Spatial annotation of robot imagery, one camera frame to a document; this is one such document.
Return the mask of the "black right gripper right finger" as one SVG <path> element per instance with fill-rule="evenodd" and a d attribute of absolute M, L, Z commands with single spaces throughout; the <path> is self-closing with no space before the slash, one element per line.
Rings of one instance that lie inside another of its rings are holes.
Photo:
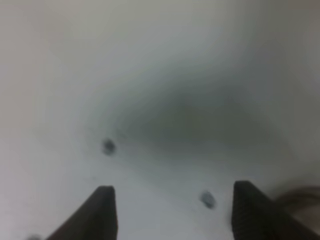
<path fill-rule="evenodd" d="M 231 226 L 235 240 L 318 240 L 320 238 L 249 181 L 237 181 L 234 184 Z"/>

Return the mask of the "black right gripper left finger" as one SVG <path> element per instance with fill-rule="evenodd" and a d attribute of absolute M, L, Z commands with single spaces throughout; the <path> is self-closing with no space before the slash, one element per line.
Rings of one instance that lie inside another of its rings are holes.
<path fill-rule="evenodd" d="M 118 215 L 116 191 L 100 186 L 49 240 L 116 240 Z"/>

